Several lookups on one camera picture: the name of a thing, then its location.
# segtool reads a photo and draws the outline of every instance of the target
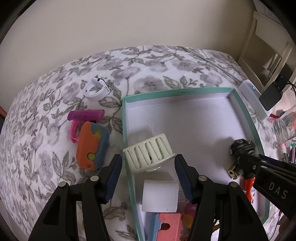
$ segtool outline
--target beige wall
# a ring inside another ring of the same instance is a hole
[[[0,45],[0,105],[64,63],[135,45],[215,49],[238,58],[252,0],[37,0]]]

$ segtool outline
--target pink strap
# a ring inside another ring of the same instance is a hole
[[[73,143],[76,143],[79,140],[79,136],[76,137],[76,130],[80,123],[84,123],[83,120],[73,120],[70,126],[70,138]]]

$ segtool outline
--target transparent plastic container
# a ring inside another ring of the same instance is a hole
[[[296,105],[274,120],[273,129],[279,144],[296,137]]]

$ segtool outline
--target floral bedsheet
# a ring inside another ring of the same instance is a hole
[[[247,79],[234,59],[218,51],[195,49],[241,80]],[[93,77],[106,81],[111,92],[88,101],[82,89]],[[15,97],[0,135],[0,197],[15,222],[29,236],[46,202],[62,180],[81,183],[95,172],[78,167],[76,145],[70,141],[71,110],[104,109],[100,123],[110,133],[105,164],[122,153],[121,99],[137,93],[238,84],[221,70],[175,46],[137,46],[79,58],[41,76]],[[276,158],[271,122],[260,121],[244,100],[257,127],[265,154]],[[85,240],[81,203],[77,204],[80,240]],[[271,204],[264,227],[270,237],[278,210]],[[137,240],[125,170],[113,199],[103,205],[111,240]]]

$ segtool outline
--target white smartwatch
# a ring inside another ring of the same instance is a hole
[[[100,90],[90,91],[93,87],[98,87]],[[105,98],[107,94],[110,93],[110,89],[107,86],[106,82],[100,78],[94,77],[91,82],[87,83],[86,86],[83,88],[83,94],[89,101],[100,101],[101,99]]]

